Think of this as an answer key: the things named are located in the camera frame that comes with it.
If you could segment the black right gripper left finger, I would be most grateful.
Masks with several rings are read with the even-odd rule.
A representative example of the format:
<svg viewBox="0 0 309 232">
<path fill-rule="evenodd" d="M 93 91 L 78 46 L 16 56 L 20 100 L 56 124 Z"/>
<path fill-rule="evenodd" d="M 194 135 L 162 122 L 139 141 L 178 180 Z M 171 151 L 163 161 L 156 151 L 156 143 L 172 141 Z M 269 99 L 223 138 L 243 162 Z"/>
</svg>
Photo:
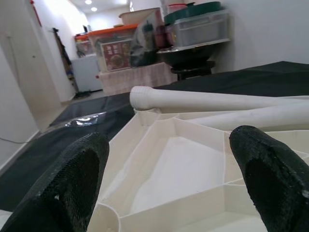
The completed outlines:
<svg viewBox="0 0 309 232">
<path fill-rule="evenodd" d="M 87 231 L 109 151 L 107 137 L 99 132 L 67 146 L 26 193 L 1 231 Z"/>
</svg>

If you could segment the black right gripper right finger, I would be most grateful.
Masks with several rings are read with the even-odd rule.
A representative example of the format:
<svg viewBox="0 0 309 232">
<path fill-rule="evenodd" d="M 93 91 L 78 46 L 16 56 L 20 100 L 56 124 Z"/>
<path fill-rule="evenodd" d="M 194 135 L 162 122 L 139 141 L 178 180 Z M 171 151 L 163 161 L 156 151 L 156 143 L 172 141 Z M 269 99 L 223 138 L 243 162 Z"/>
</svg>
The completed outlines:
<svg viewBox="0 0 309 232">
<path fill-rule="evenodd" d="M 269 232 L 309 230 L 309 166 L 286 144 L 253 126 L 229 136 L 248 194 Z"/>
</svg>

